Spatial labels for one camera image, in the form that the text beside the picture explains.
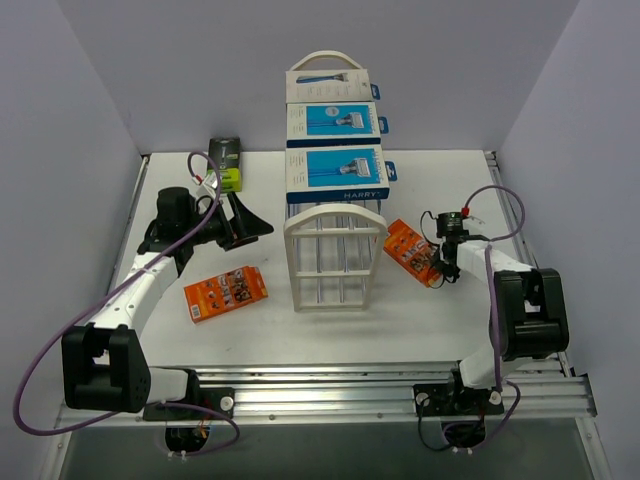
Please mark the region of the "orange razor box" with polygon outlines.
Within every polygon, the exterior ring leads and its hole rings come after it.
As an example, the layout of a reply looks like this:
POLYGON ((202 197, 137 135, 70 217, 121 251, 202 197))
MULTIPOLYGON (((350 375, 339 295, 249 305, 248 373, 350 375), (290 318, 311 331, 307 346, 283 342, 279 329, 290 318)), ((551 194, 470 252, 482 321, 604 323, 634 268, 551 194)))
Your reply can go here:
POLYGON ((441 274, 435 267, 436 248, 401 219, 387 229, 384 251, 419 283, 435 288, 441 274))
POLYGON ((186 286, 184 294, 194 324, 268 297, 260 270, 253 266, 237 268, 186 286))

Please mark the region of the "blue Harry's razor box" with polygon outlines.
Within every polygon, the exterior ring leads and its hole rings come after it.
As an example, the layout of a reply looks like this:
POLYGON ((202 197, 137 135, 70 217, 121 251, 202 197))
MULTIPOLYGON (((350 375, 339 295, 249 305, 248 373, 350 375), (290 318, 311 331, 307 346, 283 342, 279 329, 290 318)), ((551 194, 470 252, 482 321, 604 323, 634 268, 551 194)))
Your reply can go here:
POLYGON ((389 133, 373 102, 288 104, 286 119, 287 148, 380 145, 389 133))
POLYGON ((384 200, 395 164, 377 145, 292 148, 285 152, 289 204, 384 200))

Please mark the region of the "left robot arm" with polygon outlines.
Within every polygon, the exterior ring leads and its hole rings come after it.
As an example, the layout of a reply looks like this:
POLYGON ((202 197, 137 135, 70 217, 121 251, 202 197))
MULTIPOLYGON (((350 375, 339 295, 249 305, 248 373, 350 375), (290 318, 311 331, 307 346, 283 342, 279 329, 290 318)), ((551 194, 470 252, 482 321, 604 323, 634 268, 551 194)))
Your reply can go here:
POLYGON ((229 251, 273 233, 273 226, 252 213, 236 194, 228 194, 227 199, 232 217, 226 217, 218 202, 201 212, 185 187, 159 191, 156 217, 145 231, 125 281, 85 325, 69 328, 62 337, 69 408, 138 413, 165 403, 179 419, 190 419, 200 411, 202 394, 196 373, 150 366, 139 333, 197 246, 213 242, 229 251))

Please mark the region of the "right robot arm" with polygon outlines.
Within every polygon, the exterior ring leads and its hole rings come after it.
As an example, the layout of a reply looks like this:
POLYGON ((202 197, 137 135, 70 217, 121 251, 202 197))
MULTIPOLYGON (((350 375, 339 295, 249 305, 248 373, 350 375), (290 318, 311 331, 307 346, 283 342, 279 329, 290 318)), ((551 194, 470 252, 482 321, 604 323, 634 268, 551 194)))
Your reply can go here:
POLYGON ((489 340, 457 362, 444 384, 416 387, 415 407, 426 416, 498 415, 504 412, 506 376, 528 360, 565 350, 569 343, 563 287, 554 269, 518 261, 494 241, 465 227, 469 210, 423 213, 436 224, 437 242, 424 272, 439 289, 471 275, 488 289, 489 340))

